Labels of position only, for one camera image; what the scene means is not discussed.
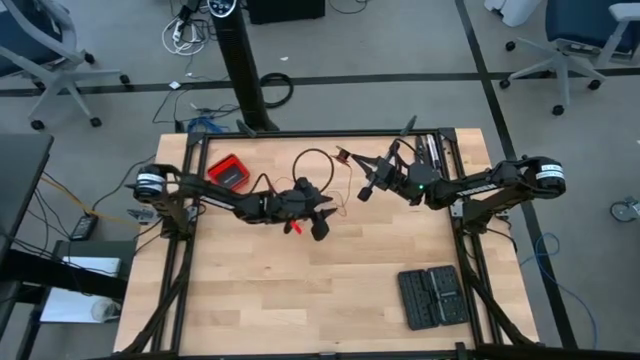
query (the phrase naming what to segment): cable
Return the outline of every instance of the cable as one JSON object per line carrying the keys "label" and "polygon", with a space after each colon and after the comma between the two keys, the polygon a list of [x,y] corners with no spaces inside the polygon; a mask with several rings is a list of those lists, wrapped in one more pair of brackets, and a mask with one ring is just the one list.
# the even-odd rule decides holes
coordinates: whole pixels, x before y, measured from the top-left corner
{"label": "cable", "polygon": [[40,192],[40,189],[36,188],[35,194],[36,194],[36,196],[40,197],[40,200],[42,200],[44,205],[49,209],[49,211],[51,211],[53,216],[56,217],[56,220],[58,221],[58,225],[60,225],[60,229],[62,229],[62,231],[66,234],[66,236],[68,238],[69,237],[69,232],[67,231],[67,229],[64,228],[64,225],[62,225],[62,220],[60,220],[60,216],[58,215],[58,213],[55,210],[53,210],[53,208],[49,205],[49,203],[47,203],[47,200],[45,200],[44,196],[42,196],[42,193]]}
{"label": "cable", "polygon": [[61,182],[59,182],[58,180],[56,180],[53,176],[51,176],[48,172],[43,171],[43,174],[45,174],[47,177],[49,177],[49,179],[51,179],[51,181],[53,181],[54,183],[58,184],[58,186],[60,186],[61,188],[63,188],[69,195],[71,195],[74,199],[80,201],[80,199],[78,199],[77,196],[75,196],[71,190],[69,190],[66,186],[64,186]]}
{"label": "cable", "polygon": [[41,218],[40,216],[36,215],[33,213],[33,211],[27,209],[27,213],[29,213],[29,215],[33,216],[34,218],[40,220],[41,222],[43,222],[45,225],[47,225],[47,227],[49,227],[50,229],[56,231],[58,234],[60,234],[60,236],[62,237],[66,237],[67,235],[65,235],[65,233],[63,233],[60,229],[58,229],[57,227],[49,224],[48,222],[44,221],[43,218]]}
{"label": "cable", "polygon": [[118,223],[121,223],[121,224],[129,225],[129,226],[134,226],[134,227],[136,227],[136,228],[137,228],[137,226],[138,226],[137,224],[135,224],[135,223],[133,223],[133,222],[131,222],[131,221],[127,221],[127,220],[124,220],[124,219],[120,219],[120,218],[117,218],[117,217],[113,217],[113,216],[110,216],[110,215],[105,215],[105,214],[99,213],[99,212],[97,212],[97,211],[94,211],[94,210],[90,209],[87,205],[85,205],[83,202],[81,202],[81,201],[79,201],[79,200],[75,199],[75,198],[74,198],[70,193],[68,193],[66,190],[64,190],[63,188],[61,188],[61,187],[60,187],[60,186],[58,186],[57,184],[55,184],[55,183],[53,183],[53,182],[49,181],[49,179],[46,179],[46,178],[40,178],[40,180],[42,180],[42,181],[46,182],[47,184],[49,184],[49,185],[53,186],[54,188],[56,188],[56,189],[58,189],[58,190],[62,191],[62,192],[63,192],[63,193],[65,193],[65,194],[67,194],[67,196],[69,196],[69,198],[71,199],[71,201],[72,201],[73,203],[75,203],[76,205],[78,205],[80,208],[82,208],[82,210],[83,210],[86,214],[95,215],[95,216],[97,216],[97,217],[99,217],[99,218],[102,218],[102,219],[104,219],[104,220],[113,221],[113,222],[118,222]]}
{"label": "cable", "polygon": [[49,222],[47,221],[47,212],[44,210],[44,206],[42,206],[42,201],[40,200],[40,196],[38,195],[38,192],[35,192],[35,198],[38,201],[38,205],[40,205],[40,210],[42,210],[42,217],[44,217],[44,248],[46,249],[47,246],[49,246]]}
{"label": "cable", "polygon": [[263,77],[260,78],[260,87],[265,87],[267,84],[273,82],[273,81],[278,81],[281,80],[283,81],[285,84],[287,84],[289,86],[289,92],[287,93],[287,95],[280,101],[276,101],[273,103],[269,103],[266,102],[264,103],[264,106],[267,109],[275,109],[275,108],[279,108],[280,106],[286,104],[289,102],[289,100],[291,100],[291,98],[293,97],[293,81],[291,80],[291,78],[283,73],[269,73]]}
{"label": "cable", "polygon": [[340,14],[344,14],[344,15],[353,15],[353,14],[358,14],[364,11],[364,9],[367,8],[367,5],[369,4],[369,0],[355,0],[356,3],[358,4],[363,4],[362,8],[358,9],[358,10],[354,10],[354,11],[344,11],[344,10],[340,10],[338,8],[336,8],[333,5],[333,0],[329,0],[329,6],[331,6],[331,8],[337,12],[339,12]]}
{"label": "cable", "polygon": [[494,234],[502,235],[502,236],[506,237],[507,239],[511,240],[511,243],[513,244],[513,248],[516,250],[516,252],[518,252],[518,245],[516,244],[516,240],[514,238],[512,238],[511,236],[509,236],[509,235],[507,235],[507,234],[505,234],[503,232],[497,231],[497,230],[493,230],[493,229],[487,228],[487,231],[490,231],[490,232],[492,232]]}
{"label": "cable", "polygon": [[158,235],[156,235],[156,236],[152,237],[152,238],[151,238],[149,241],[147,241],[146,243],[142,244],[142,246],[140,246],[139,248],[137,248],[137,249],[136,249],[136,251],[134,251],[134,252],[133,252],[133,256],[135,257],[135,256],[138,254],[138,251],[142,250],[142,248],[143,248],[143,247],[145,247],[145,246],[147,246],[147,245],[151,244],[155,239],[159,238],[159,237],[160,237],[160,235],[162,235],[162,234],[158,234]]}
{"label": "cable", "polygon": [[[542,243],[545,238],[552,238],[553,240],[556,241],[557,248],[556,248],[556,250],[554,252],[546,253],[546,254],[542,254],[542,253],[539,252],[538,249],[540,247],[540,243]],[[532,259],[536,259],[538,267],[540,268],[540,272],[542,272],[542,274],[544,276],[546,276],[549,280],[551,280],[551,282],[556,284],[564,292],[566,292],[567,294],[571,295],[574,299],[576,299],[584,307],[584,309],[587,311],[587,314],[589,315],[589,320],[591,321],[591,326],[593,328],[593,349],[594,350],[597,349],[598,348],[598,325],[596,323],[595,317],[593,316],[593,313],[591,313],[591,309],[589,309],[589,306],[587,306],[587,304],[578,295],[576,295],[574,292],[572,292],[571,290],[567,289],[566,287],[564,287],[563,285],[558,283],[551,275],[549,275],[549,273],[544,269],[544,267],[540,263],[540,258],[542,256],[547,256],[547,257],[550,258],[550,257],[555,256],[555,255],[560,253],[560,240],[558,239],[557,236],[555,236],[552,233],[545,233],[542,236],[540,236],[538,238],[538,240],[536,240],[534,247],[535,247],[534,255],[528,257],[523,262],[521,262],[520,266],[525,265],[526,263],[528,263]]]}
{"label": "cable", "polygon": [[[176,16],[167,24],[167,26],[164,27],[164,30],[162,30],[162,33],[160,34],[160,38],[162,40],[162,45],[164,46],[164,48],[169,53],[173,55],[179,55],[179,56],[192,56],[202,51],[202,49],[204,49],[207,42],[203,37],[201,37],[201,35],[203,34],[198,33],[198,30],[197,30],[198,28],[191,21],[189,21],[187,24],[182,23],[181,25],[178,25],[179,23],[181,23],[181,20]],[[166,34],[169,31],[169,28],[171,28],[174,24],[176,24],[176,26],[184,25],[183,30],[187,26],[191,25],[191,40],[184,41],[180,39],[183,42],[183,44],[179,44],[180,41],[176,41],[175,39],[173,39],[174,49],[172,50],[169,48],[169,45],[167,45]]]}
{"label": "cable", "polygon": [[347,213],[347,202],[349,202],[349,198],[351,197],[351,179],[353,178],[353,169],[348,164],[344,164],[344,165],[346,165],[349,168],[349,184],[347,185],[347,197],[346,197],[346,199],[342,198],[342,194],[340,194],[339,191],[333,190],[333,191],[327,192],[327,194],[336,193],[336,194],[338,194],[338,196],[340,196],[340,205],[338,205],[338,203],[336,203],[336,206],[337,207],[341,207],[342,210],[344,210],[344,214],[340,214],[338,212],[338,215],[340,215],[342,217],[347,217],[347,214],[348,214]]}
{"label": "cable", "polygon": [[309,148],[309,149],[301,152],[300,154],[298,154],[298,156],[296,156],[296,159],[293,161],[293,166],[291,167],[291,176],[293,177],[293,181],[294,182],[298,182],[298,177],[296,176],[296,165],[298,164],[298,160],[300,160],[300,158],[304,154],[309,153],[309,152],[320,153],[320,154],[324,155],[327,159],[329,159],[329,164],[331,165],[331,174],[329,174],[329,179],[327,180],[327,183],[320,190],[320,192],[323,193],[325,190],[327,190],[327,188],[331,184],[331,181],[333,180],[333,174],[335,172],[335,167],[333,165],[333,158],[329,154],[327,154],[326,151],[318,149],[318,148]]}
{"label": "cable", "polygon": [[102,196],[101,198],[99,198],[98,200],[96,200],[96,202],[93,204],[93,206],[91,206],[91,210],[95,210],[98,207],[98,204],[100,204],[103,200],[105,200],[106,198],[108,198],[109,196],[115,194],[118,192],[118,190],[120,190],[122,188],[122,186],[124,185],[124,182],[127,181],[127,178],[129,177],[129,174],[131,173],[131,171],[136,167],[136,166],[140,166],[144,163],[147,163],[149,161],[151,161],[151,159],[154,159],[156,156],[152,155],[149,156],[148,158],[144,159],[144,160],[140,160],[137,163],[131,165],[129,167],[129,169],[127,169],[127,172],[124,174],[124,177],[122,178],[122,180],[120,180],[120,182],[118,183],[118,186],[116,186],[115,189],[113,189],[112,191],[108,192],[107,194],[105,194],[104,196]]}
{"label": "cable", "polygon": [[513,224],[509,220],[505,219],[502,216],[496,216],[496,219],[506,223],[509,226],[509,231],[511,231],[511,228],[513,227]]}

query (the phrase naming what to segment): chair wheel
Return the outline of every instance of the chair wheel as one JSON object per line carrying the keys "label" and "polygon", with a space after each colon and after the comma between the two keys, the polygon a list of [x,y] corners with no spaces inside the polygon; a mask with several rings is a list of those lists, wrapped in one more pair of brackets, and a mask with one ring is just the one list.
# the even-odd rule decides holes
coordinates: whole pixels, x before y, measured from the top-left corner
{"label": "chair wheel", "polygon": [[35,85],[40,91],[47,90],[47,86],[42,81],[34,81],[33,85]]}
{"label": "chair wheel", "polygon": [[501,89],[506,89],[509,86],[511,86],[511,81],[509,81],[509,79],[504,79],[504,80],[500,81],[500,88]]}
{"label": "chair wheel", "polygon": [[125,88],[129,90],[133,89],[133,85],[131,85],[131,79],[129,79],[129,76],[120,75],[120,82],[124,85]]}
{"label": "chair wheel", "polygon": [[44,123],[40,120],[33,120],[31,121],[31,128],[33,130],[43,130],[44,129]]}
{"label": "chair wheel", "polygon": [[602,85],[602,82],[600,80],[593,80],[592,82],[589,83],[589,90],[598,90],[600,89],[600,85]]}
{"label": "chair wheel", "polygon": [[93,119],[91,119],[89,121],[91,122],[91,126],[93,126],[93,127],[102,126],[102,120],[100,120],[99,118],[93,118]]}
{"label": "chair wheel", "polygon": [[84,61],[86,61],[87,63],[93,65],[93,64],[96,63],[96,58],[93,55],[89,54],[89,53],[85,53],[84,54]]}
{"label": "chair wheel", "polygon": [[562,106],[562,105],[554,106],[552,113],[555,116],[560,116],[560,115],[564,114],[564,106]]}

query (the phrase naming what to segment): red object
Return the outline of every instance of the red object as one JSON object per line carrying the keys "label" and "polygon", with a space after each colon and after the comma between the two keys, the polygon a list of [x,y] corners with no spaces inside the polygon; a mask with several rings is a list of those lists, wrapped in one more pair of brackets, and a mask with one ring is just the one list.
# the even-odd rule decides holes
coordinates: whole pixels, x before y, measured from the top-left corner
{"label": "red object", "polygon": [[210,167],[207,174],[214,184],[234,191],[249,181],[249,170],[234,154]]}
{"label": "red object", "polygon": [[291,228],[293,228],[293,230],[295,230],[298,235],[302,234],[302,229],[300,228],[300,225],[298,225],[297,222],[291,220]]}

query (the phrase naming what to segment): wooden table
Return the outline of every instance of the wooden table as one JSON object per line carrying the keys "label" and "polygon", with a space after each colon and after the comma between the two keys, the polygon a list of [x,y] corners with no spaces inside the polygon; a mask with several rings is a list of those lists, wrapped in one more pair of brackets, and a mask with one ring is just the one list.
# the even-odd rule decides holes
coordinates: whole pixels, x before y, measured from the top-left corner
{"label": "wooden table", "polygon": [[[490,166],[479,129],[458,129],[457,136],[467,174]],[[392,139],[216,139],[209,145],[207,163],[234,153],[253,179],[267,173],[276,189],[283,190],[291,186],[293,160],[304,149],[334,154],[339,145],[377,156],[386,153]],[[186,135],[162,136],[156,162],[180,168],[185,143]],[[412,159],[410,150],[402,151],[403,158]],[[302,235],[284,235],[281,226],[247,225],[229,212],[208,207],[198,221],[181,355],[447,350],[455,342],[473,347],[468,324],[410,331],[396,283],[399,271],[457,266],[448,211],[410,207],[397,195],[379,190],[363,203],[356,194],[366,180],[353,166],[350,180],[349,168],[336,162],[326,193],[338,203],[337,193],[346,198],[350,191],[350,196],[340,210],[342,215],[346,210],[346,216],[329,218],[331,232],[322,242],[314,241],[308,229]],[[321,187],[329,173],[327,159],[309,153],[297,172]],[[266,189],[266,184],[258,189]],[[508,232],[499,221],[489,227]],[[139,245],[155,235],[155,230],[144,235]],[[116,351],[129,345],[158,302],[167,244],[156,240],[134,259]],[[511,243],[487,233],[482,244],[496,300],[521,331],[536,340]],[[488,338],[484,306],[477,303]],[[164,349],[173,316],[170,311]]]}

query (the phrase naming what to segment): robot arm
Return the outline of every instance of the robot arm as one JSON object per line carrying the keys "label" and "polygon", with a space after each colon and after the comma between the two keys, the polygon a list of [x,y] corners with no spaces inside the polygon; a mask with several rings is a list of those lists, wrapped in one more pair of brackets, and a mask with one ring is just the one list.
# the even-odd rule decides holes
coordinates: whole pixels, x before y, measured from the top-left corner
{"label": "robot arm", "polygon": [[[175,182],[167,181],[174,175]],[[169,193],[167,185],[177,184],[178,190]],[[227,188],[212,184],[193,174],[182,174],[172,165],[149,165],[142,168],[136,184],[130,186],[134,197],[141,203],[152,205],[164,219],[175,224],[176,235],[189,236],[191,219],[181,205],[182,200],[200,199],[207,204],[233,212],[248,224],[285,224],[284,232],[296,228],[295,221],[311,220],[311,233],[317,241],[329,233],[325,219],[336,209],[316,211],[323,203],[332,201],[320,194],[306,178],[296,180],[292,190],[276,193],[274,189],[250,194],[238,194]]]}
{"label": "robot arm", "polygon": [[[493,215],[524,201],[553,199],[566,191],[562,165],[550,158],[523,157],[519,161],[502,161],[482,173],[446,180],[428,161],[420,161],[420,156],[416,156],[413,164],[407,164],[398,155],[402,143],[406,144],[396,139],[385,157],[352,155],[369,180],[358,194],[360,200],[367,201],[373,188],[377,187],[396,193],[412,206],[422,203],[423,198],[424,203],[434,210],[460,206],[461,209],[454,213],[463,219],[464,227],[472,232],[484,233]],[[468,196],[492,190],[500,191],[484,200],[458,203],[458,200]]]}

